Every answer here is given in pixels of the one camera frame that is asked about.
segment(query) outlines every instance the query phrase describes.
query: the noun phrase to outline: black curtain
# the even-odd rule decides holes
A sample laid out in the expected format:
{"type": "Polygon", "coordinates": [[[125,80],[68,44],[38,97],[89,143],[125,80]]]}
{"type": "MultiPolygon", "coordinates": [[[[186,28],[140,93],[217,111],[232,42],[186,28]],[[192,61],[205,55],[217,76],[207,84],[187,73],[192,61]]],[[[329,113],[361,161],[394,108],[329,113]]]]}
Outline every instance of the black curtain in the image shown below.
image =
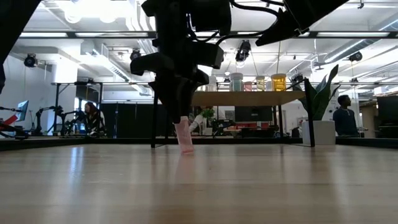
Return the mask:
{"type": "Polygon", "coordinates": [[[108,138],[113,138],[113,136],[115,135],[116,108],[117,108],[116,104],[101,105],[101,112],[104,114],[105,126],[108,138]]]}
{"type": "MultiPolygon", "coordinates": [[[[108,136],[117,138],[150,138],[154,105],[102,104],[108,136]]],[[[158,105],[156,136],[165,136],[168,121],[169,136],[174,131],[171,119],[166,118],[166,109],[158,105]]]]}

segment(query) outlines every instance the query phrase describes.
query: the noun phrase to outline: shelf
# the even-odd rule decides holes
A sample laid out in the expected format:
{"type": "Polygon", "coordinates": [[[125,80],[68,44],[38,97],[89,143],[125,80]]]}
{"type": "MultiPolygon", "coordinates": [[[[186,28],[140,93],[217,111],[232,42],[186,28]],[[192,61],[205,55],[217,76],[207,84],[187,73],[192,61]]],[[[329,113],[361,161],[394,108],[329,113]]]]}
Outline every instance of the shelf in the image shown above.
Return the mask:
{"type": "Polygon", "coordinates": [[[277,106],[304,96],[303,91],[197,91],[192,106],[277,106]]]}

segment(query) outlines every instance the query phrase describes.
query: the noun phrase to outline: pink object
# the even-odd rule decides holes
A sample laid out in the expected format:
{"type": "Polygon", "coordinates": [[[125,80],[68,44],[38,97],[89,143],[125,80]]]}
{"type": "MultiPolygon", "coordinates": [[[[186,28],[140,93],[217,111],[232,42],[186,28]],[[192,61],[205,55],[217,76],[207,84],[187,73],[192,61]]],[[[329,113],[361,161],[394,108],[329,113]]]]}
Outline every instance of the pink object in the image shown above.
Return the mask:
{"type": "Polygon", "coordinates": [[[175,131],[177,132],[178,144],[181,148],[182,154],[193,152],[193,144],[191,133],[189,132],[188,117],[182,116],[179,124],[174,124],[175,131]]]}

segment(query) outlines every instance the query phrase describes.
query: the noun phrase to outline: cable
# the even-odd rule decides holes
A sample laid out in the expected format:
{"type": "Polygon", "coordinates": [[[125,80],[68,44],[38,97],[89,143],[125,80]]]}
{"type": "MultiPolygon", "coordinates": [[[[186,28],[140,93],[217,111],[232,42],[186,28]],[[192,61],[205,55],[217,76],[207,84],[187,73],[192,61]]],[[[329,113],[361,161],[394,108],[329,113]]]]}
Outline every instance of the cable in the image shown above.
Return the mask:
{"type": "Polygon", "coordinates": [[[262,11],[262,12],[268,12],[271,13],[272,15],[275,15],[276,17],[279,17],[279,14],[277,11],[266,8],[266,7],[258,7],[258,6],[243,6],[241,4],[238,4],[235,2],[235,0],[229,0],[229,2],[237,7],[238,9],[245,9],[245,10],[252,10],[252,11],[262,11]]]}
{"type": "Polygon", "coordinates": [[[277,61],[277,65],[276,65],[276,74],[278,74],[278,72],[279,72],[280,45],[281,45],[281,41],[279,41],[278,61],[277,61]]]}
{"type": "Polygon", "coordinates": [[[285,7],[285,4],[282,3],[282,2],[277,2],[277,1],[272,1],[272,0],[260,0],[260,1],[266,2],[266,3],[269,3],[269,4],[274,4],[274,5],[276,5],[276,6],[285,7]]]}
{"type": "MultiPolygon", "coordinates": [[[[242,6],[242,5],[238,4],[238,3],[236,3],[235,0],[229,0],[229,1],[230,1],[230,3],[231,3],[233,6],[237,7],[238,9],[246,9],[246,10],[253,10],[253,11],[268,12],[268,13],[271,13],[272,15],[276,16],[276,18],[279,17],[278,12],[276,12],[276,11],[274,11],[274,10],[272,10],[272,9],[268,9],[268,8],[264,8],[264,7],[257,7],[257,6],[242,6]]],[[[265,32],[266,32],[266,30],[260,31],[260,32],[256,32],[256,33],[253,33],[253,34],[235,34],[235,35],[227,35],[227,36],[224,36],[224,37],[220,38],[220,39],[217,41],[216,45],[219,46],[219,45],[220,45],[224,40],[226,40],[226,39],[237,38],[237,37],[242,37],[242,38],[245,38],[245,37],[257,37],[257,36],[259,36],[259,35],[264,34],[265,32]]]]}
{"type": "Polygon", "coordinates": [[[190,35],[191,39],[197,41],[197,42],[208,42],[209,40],[213,39],[215,36],[217,36],[218,31],[216,31],[214,34],[212,34],[209,38],[205,39],[205,40],[199,40],[196,33],[192,30],[192,26],[191,26],[191,16],[187,15],[187,24],[188,24],[188,34],[190,35]]]}

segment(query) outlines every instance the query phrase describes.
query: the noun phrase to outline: man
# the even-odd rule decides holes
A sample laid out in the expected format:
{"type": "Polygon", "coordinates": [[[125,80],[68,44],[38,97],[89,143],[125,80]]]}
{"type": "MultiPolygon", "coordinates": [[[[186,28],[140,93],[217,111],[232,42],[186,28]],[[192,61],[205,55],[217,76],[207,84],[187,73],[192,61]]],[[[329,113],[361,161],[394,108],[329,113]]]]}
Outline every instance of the man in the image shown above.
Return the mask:
{"type": "Polygon", "coordinates": [[[355,114],[353,110],[348,109],[351,106],[351,100],[348,95],[341,95],[337,98],[340,108],[333,113],[336,132],[341,137],[358,137],[356,129],[355,114]]]}
{"type": "Polygon", "coordinates": [[[218,120],[224,120],[225,119],[225,114],[221,111],[218,110],[218,116],[217,116],[217,106],[201,106],[199,110],[199,115],[196,116],[195,120],[192,122],[192,124],[189,126],[189,132],[192,133],[197,127],[200,127],[202,123],[206,123],[207,119],[204,118],[201,114],[201,112],[205,109],[213,109],[215,114],[213,115],[212,118],[218,119],[218,120]]]}

